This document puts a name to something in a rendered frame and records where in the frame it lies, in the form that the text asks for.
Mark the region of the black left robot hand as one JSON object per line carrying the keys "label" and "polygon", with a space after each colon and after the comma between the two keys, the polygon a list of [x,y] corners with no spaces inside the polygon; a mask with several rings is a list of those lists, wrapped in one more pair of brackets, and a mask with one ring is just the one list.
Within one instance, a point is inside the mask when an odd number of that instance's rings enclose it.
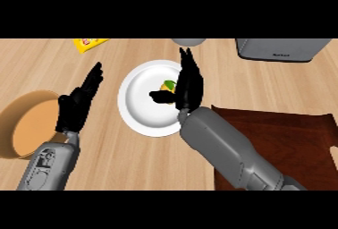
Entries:
{"label": "black left robot hand", "polygon": [[102,76],[102,64],[96,63],[90,70],[83,85],[68,95],[57,98],[59,114],[56,120],[56,131],[80,132],[86,123],[91,101],[99,89]]}

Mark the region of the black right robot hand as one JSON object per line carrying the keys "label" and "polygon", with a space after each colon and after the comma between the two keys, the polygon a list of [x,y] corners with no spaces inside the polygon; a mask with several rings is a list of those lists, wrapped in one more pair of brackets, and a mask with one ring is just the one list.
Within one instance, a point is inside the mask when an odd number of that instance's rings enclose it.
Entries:
{"label": "black right robot hand", "polygon": [[189,113],[201,106],[204,97],[204,77],[193,60],[190,48],[180,48],[181,71],[176,84],[176,91],[158,90],[149,92],[149,97],[158,104],[174,103],[176,109],[186,109]]}

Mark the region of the yellow lemon with green leaf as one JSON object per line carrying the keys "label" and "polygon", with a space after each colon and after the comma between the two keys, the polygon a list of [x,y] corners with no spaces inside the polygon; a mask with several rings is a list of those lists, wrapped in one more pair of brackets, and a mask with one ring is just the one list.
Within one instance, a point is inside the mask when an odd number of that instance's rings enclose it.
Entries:
{"label": "yellow lemon with green leaf", "polygon": [[174,81],[164,81],[159,89],[167,90],[170,92],[174,92],[176,91],[176,82]]}

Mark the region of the white round plate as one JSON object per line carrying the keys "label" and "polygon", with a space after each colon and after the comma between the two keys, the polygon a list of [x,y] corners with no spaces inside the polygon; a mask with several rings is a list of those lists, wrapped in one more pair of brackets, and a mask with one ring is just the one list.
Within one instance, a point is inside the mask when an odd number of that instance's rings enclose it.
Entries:
{"label": "white round plate", "polygon": [[153,60],[140,64],[119,85],[118,108],[124,123],[142,135],[165,137],[181,126],[174,105],[158,104],[149,96],[165,81],[177,81],[181,65],[170,60]]}

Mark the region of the dark brown wooden tray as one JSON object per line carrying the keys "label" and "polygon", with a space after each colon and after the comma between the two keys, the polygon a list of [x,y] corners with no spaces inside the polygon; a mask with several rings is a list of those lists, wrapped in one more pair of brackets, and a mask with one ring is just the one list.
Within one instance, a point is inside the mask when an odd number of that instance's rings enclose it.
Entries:
{"label": "dark brown wooden tray", "polygon": [[286,114],[229,108],[211,109],[251,140],[258,154],[310,191],[338,191],[338,148],[332,114]]}

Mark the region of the tan wooden bowl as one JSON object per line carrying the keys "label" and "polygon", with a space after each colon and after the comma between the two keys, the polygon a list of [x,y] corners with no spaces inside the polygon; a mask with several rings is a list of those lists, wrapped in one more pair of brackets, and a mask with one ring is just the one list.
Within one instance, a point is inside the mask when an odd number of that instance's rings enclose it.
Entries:
{"label": "tan wooden bowl", "polygon": [[16,98],[0,112],[0,158],[28,158],[40,145],[65,142],[56,131],[57,94],[35,90]]}

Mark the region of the grey round object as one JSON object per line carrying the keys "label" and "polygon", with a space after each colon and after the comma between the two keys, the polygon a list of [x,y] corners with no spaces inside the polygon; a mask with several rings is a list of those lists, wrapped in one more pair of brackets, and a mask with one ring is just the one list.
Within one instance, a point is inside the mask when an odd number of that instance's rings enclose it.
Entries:
{"label": "grey round object", "polygon": [[183,47],[195,47],[204,43],[204,38],[174,38],[173,42]]}

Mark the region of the yellow snack packet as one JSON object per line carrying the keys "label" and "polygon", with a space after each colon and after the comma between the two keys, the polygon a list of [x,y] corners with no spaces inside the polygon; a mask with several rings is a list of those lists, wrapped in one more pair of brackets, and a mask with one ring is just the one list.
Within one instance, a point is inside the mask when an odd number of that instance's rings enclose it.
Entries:
{"label": "yellow snack packet", "polygon": [[97,47],[108,41],[108,38],[75,38],[72,39],[74,46],[83,54],[91,48]]}

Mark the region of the grey boxy appliance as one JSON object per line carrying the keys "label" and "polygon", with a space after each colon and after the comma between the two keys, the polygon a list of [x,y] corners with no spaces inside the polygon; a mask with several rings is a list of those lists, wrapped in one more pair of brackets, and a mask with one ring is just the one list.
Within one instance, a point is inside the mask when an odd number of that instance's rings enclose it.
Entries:
{"label": "grey boxy appliance", "polygon": [[307,63],[329,38],[238,38],[238,56],[248,60]]}

